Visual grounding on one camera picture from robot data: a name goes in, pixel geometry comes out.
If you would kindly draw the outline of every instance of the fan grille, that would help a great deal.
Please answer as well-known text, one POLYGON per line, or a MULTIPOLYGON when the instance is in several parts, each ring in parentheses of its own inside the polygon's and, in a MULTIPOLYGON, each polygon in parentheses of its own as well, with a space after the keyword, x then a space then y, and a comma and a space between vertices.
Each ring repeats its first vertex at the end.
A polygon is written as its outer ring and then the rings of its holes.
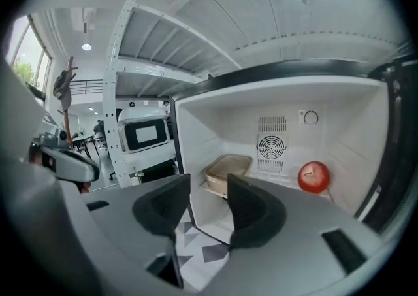
POLYGON ((260 154, 269 160, 278 159, 285 151, 286 146, 277 136, 267 136, 259 143, 260 154))
POLYGON ((259 132, 286 132, 285 116, 263 116, 259 118, 259 132))

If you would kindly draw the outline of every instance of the white wall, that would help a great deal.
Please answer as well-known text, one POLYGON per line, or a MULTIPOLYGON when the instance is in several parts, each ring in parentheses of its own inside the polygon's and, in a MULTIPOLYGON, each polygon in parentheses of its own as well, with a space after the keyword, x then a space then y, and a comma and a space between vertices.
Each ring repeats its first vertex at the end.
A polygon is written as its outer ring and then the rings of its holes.
MULTIPOLYGON (((75 134, 76 132, 80 132, 80 125, 78 124, 78 116, 77 115, 68 114, 68 121, 69 121, 69 125, 70 125, 70 134, 71 135, 75 134)), ((64 117, 63 116, 60 117, 60 119, 57 122, 57 124, 60 127, 65 128, 65 126, 64 126, 64 117)))
POLYGON ((106 62, 103 60, 80 60, 74 57, 74 67, 78 67, 75 71, 77 76, 74 80, 94 80, 103 79, 106 70, 106 62))
POLYGON ((338 121, 338 105, 332 106, 330 126, 335 132, 329 132, 333 143, 326 162, 332 175, 329 191, 338 206, 355 214, 383 156, 389 121, 387 88, 382 86, 375 94, 352 102, 351 115, 345 121, 338 121))
POLYGON ((79 116, 80 130, 84 129, 86 136, 93 135, 93 129, 97 125, 98 120, 103 120, 103 117, 100 115, 79 116))
POLYGON ((83 105, 84 103, 96 103, 102 102, 102 93, 90 93, 90 94, 76 94, 71 95, 72 105, 83 105))

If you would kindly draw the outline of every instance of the ventilation fan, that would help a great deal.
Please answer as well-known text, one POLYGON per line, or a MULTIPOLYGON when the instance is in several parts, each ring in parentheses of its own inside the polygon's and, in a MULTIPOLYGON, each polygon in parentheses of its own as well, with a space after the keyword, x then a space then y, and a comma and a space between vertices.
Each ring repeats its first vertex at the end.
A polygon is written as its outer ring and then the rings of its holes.
POLYGON ((258 134, 258 170, 261 172, 281 173, 283 170, 286 146, 286 135, 258 134))
POLYGON ((267 136, 259 142, 259 153, 269 160, 275 160, 281 157, 286 146, 281 138, 277 136, 267 136))

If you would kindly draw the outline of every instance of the fluorescent light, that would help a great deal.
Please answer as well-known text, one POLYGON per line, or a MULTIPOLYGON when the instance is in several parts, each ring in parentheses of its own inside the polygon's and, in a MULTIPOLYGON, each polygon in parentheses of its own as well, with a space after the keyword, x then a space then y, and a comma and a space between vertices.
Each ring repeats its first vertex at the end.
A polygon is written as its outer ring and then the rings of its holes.
POLYGON ((91 45, 90 45, 90 44, 84 44, 81 48, 82 48, 84 51, 90 51, 90 50, 91 50, 91 45))

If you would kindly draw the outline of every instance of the white metal frame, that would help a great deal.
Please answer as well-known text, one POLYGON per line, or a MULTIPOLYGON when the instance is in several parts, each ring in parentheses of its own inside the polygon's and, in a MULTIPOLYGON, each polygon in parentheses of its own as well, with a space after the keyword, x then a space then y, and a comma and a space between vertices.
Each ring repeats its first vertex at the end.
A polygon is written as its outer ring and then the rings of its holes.
POLYGON ((158 78, 169 78, 171 80, 177 80, 178 83, 167 88, 157 95, 157 97, 163 96, 169 91, 174 91, 184 83, 194 84, 202 81, 202 79, 192 76, 181 69, 171 69, 158 63, 145 62, 139 59, 124 59, 119 58, 119 51, 123 36, 127 24, 131 18, 134 10, 145 10, 150 12, 159 18, 168 20, 178 26, 180 29, 185 29, 192 33, 194 36, 207 42, 210 46, 215 48, 220 54, 225 56, 238 68, 241 68, 229 55, 224 52, 221 48, 216 46, 214 43, 209 41, 206 37, 191 29, 188 25, 184 24, 177 19, 158 12, 154 9, 138 5, 136 0, 126 0, 123 8, 120 12, 118 20, 113 30, 113 34, 110 39, 110 45, 106 54, 106 71, 103 76, 103 111, 104 111, 104 127, 110 158, 112 165, 116 173, 119 185, 121 187, 132 186, 131 179, 129 178, 130 168, 125 161, 125 155, 122 152, 120 138, 118 133, 118 123, 116 121, 116 82, 119 74, 142 74, 153 77, 149 83, 147 83, 138 93, 137 97, 145 95, 146 90, 158 79, 158 78))

